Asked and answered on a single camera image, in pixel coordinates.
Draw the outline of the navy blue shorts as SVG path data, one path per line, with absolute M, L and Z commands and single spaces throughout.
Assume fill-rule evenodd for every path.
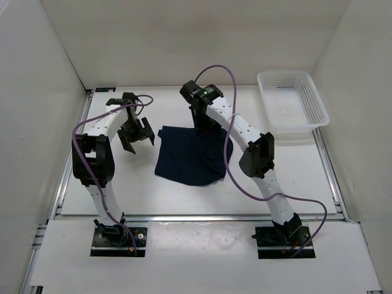
M 207 186 L 226 176 L 225 129 L 198 132 L 194 128 L 163 126 L 154 174 L 188 186 Z

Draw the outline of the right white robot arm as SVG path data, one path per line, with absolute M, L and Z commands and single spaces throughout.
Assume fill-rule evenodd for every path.
M 284 245 L 292 243 L 302 222 L 277 180 L 273 135 L 261 133 L 236 114 L 222 91 L 212 84 L 202 88 L 191 80 L 182 86 L 179 93 L 189 104 L 198 131 L 225 129 L 238 144 L 243 152 L 239 168 L 262 193 L 260 200 L 268 205 L 277 241 Z

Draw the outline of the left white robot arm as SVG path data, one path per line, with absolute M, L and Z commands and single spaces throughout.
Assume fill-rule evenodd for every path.
M 115 245 L 124 244 L 133 234 L 126 226 L 111 183 L 115 175 L 111 141 L 119 137 L 123 150 L 130 153 L 135 152 L 135 142 L 154 142 L 155 134 L 147 118 L 140 118 L 137 111 L 150 104 L 141 98 L 124 92 L 119 99 L 109 99 L 103 114 L 80 122 L 72 131 L 73 175 L 93 199 L 98 215 L 94 223 L 99 233 Z

